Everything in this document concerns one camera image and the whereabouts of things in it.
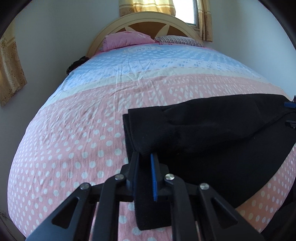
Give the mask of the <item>cream wooden headboard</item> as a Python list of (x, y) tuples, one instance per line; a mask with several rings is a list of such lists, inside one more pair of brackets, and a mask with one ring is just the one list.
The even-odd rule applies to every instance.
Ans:
[(164, 13), (144, 11), (122, 16), (103, 28), (90, 45), (86, 56), (91, 58), (95, 55), (102, 47), (105, 36), (123, 31), (141, 32), (152, 39), (166, 35), (184, 36), (203, 43), (199, 34), (180, 19)]

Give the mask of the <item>pink pillow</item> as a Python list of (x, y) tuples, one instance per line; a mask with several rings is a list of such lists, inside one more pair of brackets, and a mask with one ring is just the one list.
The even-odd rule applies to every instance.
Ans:
[(109, 51), (117, 48), (132, 45), (154, 44), (149, 35), (137, 31), (123, 31), (107, 35), (102, 43), (102, 51)]

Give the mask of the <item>striped pillow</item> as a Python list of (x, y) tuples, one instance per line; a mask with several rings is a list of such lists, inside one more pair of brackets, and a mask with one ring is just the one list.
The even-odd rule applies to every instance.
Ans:
[(154, 40), (161, 44), (177, 44), (177, 45), (188, 45), (188, 46), (194, 46), (194, 47), (204, 47), (203, 43), (200, 43), (197, 40), (194, 40), (192, 38), (183, 37), (183, 36), (167, 35), (167, 36), (155, 37)]

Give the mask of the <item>pink blue dotted bedspread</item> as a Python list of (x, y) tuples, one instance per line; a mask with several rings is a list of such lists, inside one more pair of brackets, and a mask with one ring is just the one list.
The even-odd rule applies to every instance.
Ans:
[(95, 55), (72, 71), (29, 123), (11, 165), (9, 216), (29, 236), (80, 184), (128, 162), (122, 116), (131, 108), (283, 90), (215, 50), (137, 45)]

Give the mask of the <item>yellow curtain side window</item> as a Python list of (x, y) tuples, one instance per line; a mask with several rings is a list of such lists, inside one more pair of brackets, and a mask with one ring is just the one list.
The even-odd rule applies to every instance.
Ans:
[(0, 58), (0, 95), (1, 107), (4, 107), (27, 84), (16, 45), (15, 21), (10, 23), (1, 37)]

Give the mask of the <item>yellow curtain behind headboard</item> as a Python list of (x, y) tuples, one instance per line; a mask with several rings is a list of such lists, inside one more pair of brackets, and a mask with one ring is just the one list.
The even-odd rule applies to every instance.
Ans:
[(176, 9), (172, 0), (121, 0), (119, 1), (119, 15), (153, 11), (175, 16)]

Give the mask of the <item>yellow curtain right of window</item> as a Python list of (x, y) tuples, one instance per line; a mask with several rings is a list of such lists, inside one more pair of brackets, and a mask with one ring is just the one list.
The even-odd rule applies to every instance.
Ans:
[(209, 0), (197, 0), (200, 38), (213, 42), (212, 15)]

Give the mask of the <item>window behind headboard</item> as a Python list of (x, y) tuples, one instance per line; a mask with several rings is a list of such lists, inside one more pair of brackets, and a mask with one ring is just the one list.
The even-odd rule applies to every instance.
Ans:
[(196, 0), (173, 0), (175, 17), (194, 29), (199, 29), (198, 4)]

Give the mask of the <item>black pants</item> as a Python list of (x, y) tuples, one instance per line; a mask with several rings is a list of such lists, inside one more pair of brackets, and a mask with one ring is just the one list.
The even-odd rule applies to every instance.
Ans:
[(278, 94), (193, 99), (129, 109), (123, 115), (128, 156), (157, 155), (186, 183), (208, 183), (233, 207), (277, 173), (295, 144), (295, 109)]

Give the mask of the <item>dark clothing beside bed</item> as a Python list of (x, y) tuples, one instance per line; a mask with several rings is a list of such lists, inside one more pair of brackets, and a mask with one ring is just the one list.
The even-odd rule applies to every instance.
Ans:
[(85, 62), (89, 60), (88, 57), (83, 56), (79, 60), (73, 62), (66, 70), (66, 74), (69, 75), (73, 70), (75, 70), (77, 67), (81, 66)]

